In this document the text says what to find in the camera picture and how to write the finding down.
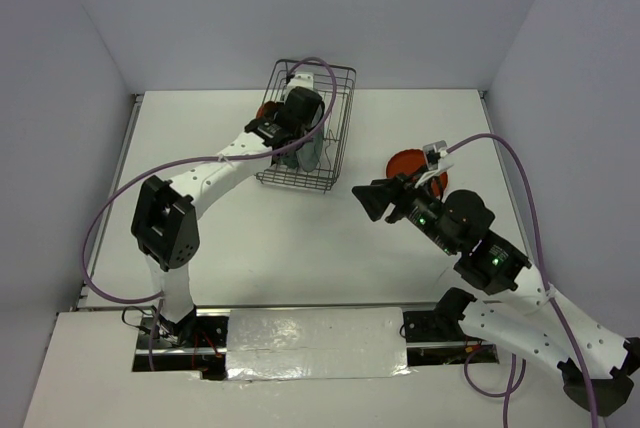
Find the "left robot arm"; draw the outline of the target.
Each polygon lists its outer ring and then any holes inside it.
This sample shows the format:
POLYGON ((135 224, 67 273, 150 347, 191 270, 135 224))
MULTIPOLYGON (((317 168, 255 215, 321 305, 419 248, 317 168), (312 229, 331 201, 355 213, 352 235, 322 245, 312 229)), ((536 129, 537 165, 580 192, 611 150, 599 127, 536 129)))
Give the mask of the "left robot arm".
POLYGON ((325 104, 305 87, 288 90, 282 102, 269 104, 216 156, 163 180, 151 176, 141 186, 131 232, 144 254, 152 286, 161 293, 154 303, 160 334, 173 346, 195 337, 196 305, 190 291, 189 262, 200 246, 198 221, 225 194, 269 168, 279 149, 320 126, 325 104))

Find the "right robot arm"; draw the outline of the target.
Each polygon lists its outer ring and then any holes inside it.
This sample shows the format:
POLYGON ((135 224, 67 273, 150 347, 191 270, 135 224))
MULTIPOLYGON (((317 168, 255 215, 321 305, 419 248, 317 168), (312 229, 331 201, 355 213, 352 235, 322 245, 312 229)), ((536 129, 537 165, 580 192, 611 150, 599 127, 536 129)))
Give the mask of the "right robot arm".
POLYGON ((442 337, 468 336, 503 346, 547 369, 575 404, 600 417, 628 401, 639 368, 638 338, 606 329, 546 286, 534 263, 491 230, 495 215, 477 193, 456 190, 440 200, 405 175, 356 186, 352 193, 371 220, 410 222, 445 254, 458 258, 454 269, 463 281, 521 317, 500 314, 452 287, 433 311, 442 337))

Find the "light green plate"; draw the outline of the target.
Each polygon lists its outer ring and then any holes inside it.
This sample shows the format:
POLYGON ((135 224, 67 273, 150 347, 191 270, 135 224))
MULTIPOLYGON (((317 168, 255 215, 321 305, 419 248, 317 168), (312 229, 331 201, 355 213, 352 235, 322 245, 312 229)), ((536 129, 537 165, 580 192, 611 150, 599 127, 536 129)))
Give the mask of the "light green plate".
POLYGON ((303 172, 314 171, 320 163, 324 144, 324 129, 320 128, 312 138, 295 152, 297 167, 303 172))

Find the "small orange scalloped plate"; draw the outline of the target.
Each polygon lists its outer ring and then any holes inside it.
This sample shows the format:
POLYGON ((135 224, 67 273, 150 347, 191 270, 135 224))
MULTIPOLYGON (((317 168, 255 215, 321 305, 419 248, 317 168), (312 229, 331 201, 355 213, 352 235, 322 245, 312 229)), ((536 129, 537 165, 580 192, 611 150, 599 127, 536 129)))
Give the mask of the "small orange scalloped plate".
MULTIPOLYGON (((406 149, 396 153, 389 159, 385 174, 387 178, 393 178, 399 174, 411 175, 425 167, 426 159, 421 149, 406 149)), ((448 181, 449 178, 446 172, 430 181, 428 187, 431 195, 442 199, 448 186, 448 181)))

